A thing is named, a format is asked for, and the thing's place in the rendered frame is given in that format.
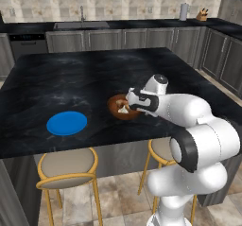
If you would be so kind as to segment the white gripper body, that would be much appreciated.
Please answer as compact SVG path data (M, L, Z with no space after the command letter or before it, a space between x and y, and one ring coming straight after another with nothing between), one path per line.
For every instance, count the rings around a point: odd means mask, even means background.
M129 88L129 91L126 95L126 100L128 101L130 108L137 103L138 96L134 93L133 88Z

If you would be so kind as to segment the tan chicken drumstick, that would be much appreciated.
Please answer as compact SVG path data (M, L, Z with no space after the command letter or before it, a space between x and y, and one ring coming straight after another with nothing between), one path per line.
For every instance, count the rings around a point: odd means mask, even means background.
M128 101L124 100L124 99L118 99L116 101L116 105L117 105L118 108L123 108L123 107L128 108L129 107Z

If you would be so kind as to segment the brown bowl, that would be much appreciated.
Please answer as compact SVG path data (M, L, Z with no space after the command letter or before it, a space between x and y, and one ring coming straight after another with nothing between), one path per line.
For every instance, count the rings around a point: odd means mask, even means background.
M115 96L112 96L108 100L108 108L109 108L111 114L114 117L116 117L116 118L118 118L120 120L132 120L132 119L135 119L140 114L140 112L133 111L131 109L127 109L129 111L129 113L119 113L118 110L121 109L121 108L118 108L117 105L116 105L116 101L118 99L126 100L126 96L124 94L115 95Z

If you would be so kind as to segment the grey base cupboard run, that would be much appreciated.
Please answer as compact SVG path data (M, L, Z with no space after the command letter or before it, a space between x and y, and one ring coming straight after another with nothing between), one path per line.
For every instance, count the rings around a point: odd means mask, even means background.
M193 66L199 34L199 27L52 31L46 40L50 53L166 47Z

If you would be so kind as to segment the yellow stool with beige seat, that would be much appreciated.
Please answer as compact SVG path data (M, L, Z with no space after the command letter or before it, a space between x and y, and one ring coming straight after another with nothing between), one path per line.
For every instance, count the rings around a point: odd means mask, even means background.
M43 190L47 203L49 225L54 226L49 191L57 192L59 207L62 208L61 189L93 184L99 226L103 226L101 206L96 179L98 156L93 148L80 148L45 153L38 162L40 180L36 187Z
M150 139L148 141L147 158L146 158L146 163L144 166L142 178L140 181L138 194L141 193L142 188L143 188L145 176L147 173L147 166L148 166L150 157L153 157L153 159L158 162L159 168L161 168L162 166L174 165L176 163L171 155L169 142L170 142L169 137Z

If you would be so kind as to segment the blue plate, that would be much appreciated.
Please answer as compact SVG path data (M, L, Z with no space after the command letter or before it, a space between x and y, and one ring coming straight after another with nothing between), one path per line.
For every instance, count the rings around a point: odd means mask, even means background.
M46 123L46 128L54 135L73 135L87 125L87 117L80 112L62 112L53 115Z

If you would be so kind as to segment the dark kitchen island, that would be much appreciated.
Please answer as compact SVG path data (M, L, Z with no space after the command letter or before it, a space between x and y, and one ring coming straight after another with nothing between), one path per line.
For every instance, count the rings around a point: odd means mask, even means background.
M160 116L138 111L120 120L108 108L112 96L142 89L156 74L167 78L169 94L198 96L214 116L242 129L242 108L167 48L27 55L0 89L0 158L171 138L180 127ZM87 117L83 130L47 130L53 115L69 111Z

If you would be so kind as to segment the grey sink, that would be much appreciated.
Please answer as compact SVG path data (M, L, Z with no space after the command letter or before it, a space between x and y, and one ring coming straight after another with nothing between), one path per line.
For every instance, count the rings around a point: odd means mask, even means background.
M80 28L109 28L109 24L107 22L60 22L55 23L53 29L61 30L61 29L80 29Z

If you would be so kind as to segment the white paper towel roll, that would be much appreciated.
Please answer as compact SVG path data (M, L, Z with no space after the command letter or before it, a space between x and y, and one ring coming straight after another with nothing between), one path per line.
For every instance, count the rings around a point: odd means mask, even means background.
M181 4L181 10L180 10L181 21L185 21L187 19L188 10L189 10L189 5L187 3Z

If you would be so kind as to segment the grey side cupboard run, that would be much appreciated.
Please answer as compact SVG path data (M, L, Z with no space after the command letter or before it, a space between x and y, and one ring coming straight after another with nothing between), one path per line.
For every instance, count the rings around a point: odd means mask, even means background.
M242 41L207 31L200 69L242 99Z

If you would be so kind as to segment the wooden knife block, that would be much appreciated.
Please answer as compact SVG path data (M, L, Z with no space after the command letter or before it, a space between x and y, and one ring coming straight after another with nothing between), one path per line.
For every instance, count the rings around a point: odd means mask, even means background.
M203 8L197 15L196 19L201 22L206 22L207 15L208 15L208 10L206 8Z

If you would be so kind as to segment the grey dishwasher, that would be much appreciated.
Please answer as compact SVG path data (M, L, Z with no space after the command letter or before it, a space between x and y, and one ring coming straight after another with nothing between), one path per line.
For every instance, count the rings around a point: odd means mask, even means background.
M24 55L48 52L43 34L11 34L9 40L15 60Z

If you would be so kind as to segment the grey narrow base cupboard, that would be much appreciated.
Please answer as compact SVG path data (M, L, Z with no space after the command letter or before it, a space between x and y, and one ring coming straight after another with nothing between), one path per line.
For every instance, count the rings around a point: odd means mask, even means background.
M5 80L8 77L14 64L9 36L6 33L0 33L0 80Z

